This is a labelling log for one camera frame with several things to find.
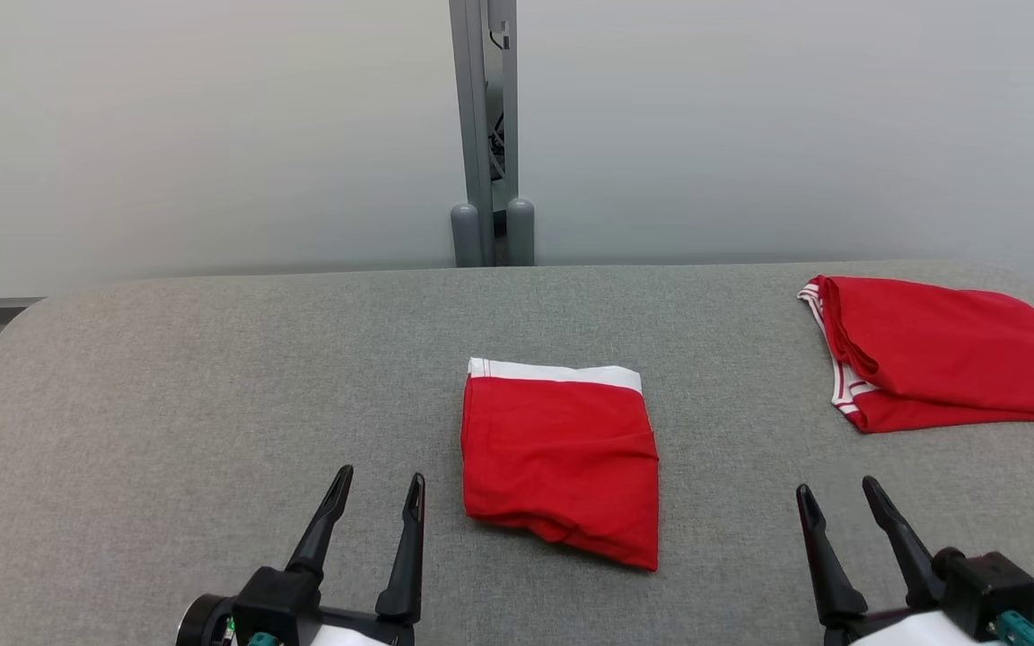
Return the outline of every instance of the gray fabric surface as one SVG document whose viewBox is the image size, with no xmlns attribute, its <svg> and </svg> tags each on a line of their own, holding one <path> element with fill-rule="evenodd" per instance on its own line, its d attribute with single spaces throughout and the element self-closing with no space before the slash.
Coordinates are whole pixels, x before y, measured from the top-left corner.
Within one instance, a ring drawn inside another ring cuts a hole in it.
<svg viewBox="0 0 1034 646">
<path fill-rule="evenodd" d="M 1034 425 L 859 436 L 795 298 L 819 273 L 1034 305 L 1015 275 L 942 262 L 190 278 L 40 303 L 0 336 L 0 643 L 173 643 L 199 593 L 286 559 L 347 462 L 324 602 L 372 609 L 420 470 L 423 646 L 819 643 L 800 482 L 870 604 L 903 605 L 864 473 L 931 548 L 1034 574 Z M 660 572 L 464 518 L 468 357 L 641 372 Z"/>
</svg>

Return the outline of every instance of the folded garment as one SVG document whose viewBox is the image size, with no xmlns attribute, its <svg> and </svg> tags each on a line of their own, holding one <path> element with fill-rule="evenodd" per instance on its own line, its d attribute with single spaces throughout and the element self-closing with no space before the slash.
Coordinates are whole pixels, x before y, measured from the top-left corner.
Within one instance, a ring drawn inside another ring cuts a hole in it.
<svg viewBox="0 0 1034 646">
<path fill-rule="evenodd" d="M 657 570 L 657 442 L 641 376 L 472 359 L 465 513 Z"/>
<path fill-rule="evenodd" d="M 817 275 L 797 295 L 861 432 L 1034 422 L 1034 308 L 995 291 Z"/>
</svg>

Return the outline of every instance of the teal connector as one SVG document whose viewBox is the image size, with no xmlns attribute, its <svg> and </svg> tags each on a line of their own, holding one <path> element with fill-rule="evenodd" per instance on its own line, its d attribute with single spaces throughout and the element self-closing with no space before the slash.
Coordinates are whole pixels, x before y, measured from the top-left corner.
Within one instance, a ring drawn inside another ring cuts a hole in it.
<svg viewBox="0 0 1034 646">
<path fill-rule="evenodd" d="M 1034 624 L 1015 610 L 997 618 L 997 639 L 1009 646 L 1034 646 Z"/>
<path fill-rule="evenodd" d="M 278 642 L 278 638 L 270 635 L 270 633 L 254 633 L 254 637 L 250 638 L 248 646 L 282 646 Z"/>
</svg>

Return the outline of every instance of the white partition panel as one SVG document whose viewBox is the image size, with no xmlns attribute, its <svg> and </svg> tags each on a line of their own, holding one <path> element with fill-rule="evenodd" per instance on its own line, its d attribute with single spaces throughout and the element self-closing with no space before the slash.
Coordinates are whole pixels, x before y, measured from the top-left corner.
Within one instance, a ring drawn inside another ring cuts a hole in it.
<svg viewBox="0 0 1034 646">
<path fill-rule="evenodd" d="M 0 0 L 0 298 L 452 266 L 448 0 Z"/>
<path fill-rule="evenodd" d="M 517 0 L 542 265 L 954 256 L 1034 277 L 1034 3 Z"/>
</svg>

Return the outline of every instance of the red and white striped trim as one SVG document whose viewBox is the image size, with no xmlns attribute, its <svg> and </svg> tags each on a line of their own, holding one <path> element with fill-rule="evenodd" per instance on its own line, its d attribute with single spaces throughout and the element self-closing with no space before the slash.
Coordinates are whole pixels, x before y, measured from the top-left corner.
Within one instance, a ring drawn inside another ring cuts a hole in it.
<svg viewBox="0 0 1034 646">
<path fill-rule="evenodd" d="M 796 295 L 796 298 L 800 299 L 801 302 L 808 303 L 809 308 L 813 311 L 813 318 L 816 318 L 816 324 L 820 327 L 820 332 L 824 332 L 824 299 L 820 298 L 820 285 L 817 285 L 816 282 L 808 283 Z M 827 338 L 825 338 L 824 344 L 825 347 L 828 347 Z M 854 403 L 854 397 L 858 396 L 858 394 L 880 389 L 877 386 L 868 383 L 864 377 L 857 375 L 856 371 L 853 371 L 851 364 L 838 361 L 837 357 L 832 355 L 832 348 L 830 347 L 828 347 L 828 357 L 832 359 L 832 405 L 835 405 L 845 414 L 859 412 L 859 408 Z"/>
<path fill-rule="evenodd" d="M 508 361 L 488 359 L 468 360 L 468 376 L 501 377 L 501 379 L 534 379 L 541 381 L 582 381 L 588 384 L 618 386 L 641 392 L 640 373 L 619 365 L 600 368 L 558 368 L 556 365 L 510 364 Z"/>
</svg>

